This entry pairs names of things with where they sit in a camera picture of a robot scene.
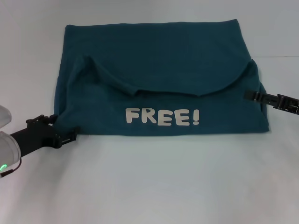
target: white lettering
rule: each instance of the white lettering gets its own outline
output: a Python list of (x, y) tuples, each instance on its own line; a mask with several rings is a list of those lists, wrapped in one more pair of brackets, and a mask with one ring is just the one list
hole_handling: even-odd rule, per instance
[(171, 123), (167, 123), (165, 121), (172, 121), (172, 118), (164, 117), (165, 114), (173, 115), (173, 112), (168, 111), (168, 110), (159, 110), (158, 111), (158, 125), (159, 126), (171, 126)]
[(199, 110), (194, 110), (194, 113), (193, 113), (193, 124), (194, 125), (199, 125)]
[(132, 118), (139, 118), (139, 113), (136, 113), (133, 111), (140, 111), (140, 109), (139, 108), (127, 108), (126, 109), (126, 118), (127, 118), (128, 124), (132, 123)]
[(182, 110), (175, 110), (174, 111), (174, 116), (176, 118), (177, 125), (189, 126), (190, 125), (189, 122), (183, 121), (183, 120), (189, 120), (189, 116), (181, 116), (182, 113), (189, 113), (189, 110), (182, 109)]
[(157, 121), (153, 118), (153, 115), (155, 114), (155, 110), (152, 108), (142, 108), (142, 113), (141, 113), (141, 120), (143, 123), (146, 123), (148, 121), (148, 119), (150, 119), (150, 121), (152, 123), (157, 123)]

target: folded fabric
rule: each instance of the folded fabric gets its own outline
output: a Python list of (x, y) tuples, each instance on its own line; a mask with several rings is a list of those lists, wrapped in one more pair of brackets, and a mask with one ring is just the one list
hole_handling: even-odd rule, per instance
[(265, 92), (237, 20), (67, 26), (55, 127), (81, 134), (263, 133)]

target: white background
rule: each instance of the white background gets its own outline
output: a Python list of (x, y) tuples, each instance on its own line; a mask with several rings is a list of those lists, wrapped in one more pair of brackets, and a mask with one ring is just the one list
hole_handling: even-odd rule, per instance
[[(64, 28), (238, 19), (271, 94), (299, 98), (297, 0), (0, 0), (0, 104), (53, 113)], [(267, 134), (79, 136), (0, 180), (1, 224), (297, 224), (299, 116)]]

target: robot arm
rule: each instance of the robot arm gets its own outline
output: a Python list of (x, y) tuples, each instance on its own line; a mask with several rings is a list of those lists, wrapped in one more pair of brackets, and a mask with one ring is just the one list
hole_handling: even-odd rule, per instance
[[(14, 172), (21, 164), (21, 158), (42, 147), (60, 148), (62, 145), (75, 141), (79, 128), (68, 134), (61, 134), (52, 124), (57, 115), (43, 115), (26, 121), (27, 128), (8, 135), (0, 132), (0, 178)], [(0, 106), (0, 128), (11, 121), (9, 110)], [(16, 169), (3, 172), (7, 167), (20, 162)]]
[(273, 96), (267, 93), (260, 93), (256, 91), (246, 91), (244, 98), (248, 100), (256, 101), (260, 104), (267, 104), (273, 106), (273, 108), (294, 113), (299, 115), (299, 99), (287, 97), (278, 94)]

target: teal towel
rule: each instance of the teal towel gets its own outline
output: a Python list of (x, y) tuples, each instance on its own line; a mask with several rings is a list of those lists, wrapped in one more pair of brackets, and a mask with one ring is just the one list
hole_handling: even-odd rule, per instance
[(263, 133), (265, 92), (237, 20), (67, 26), (55, 127), (81, 134)]

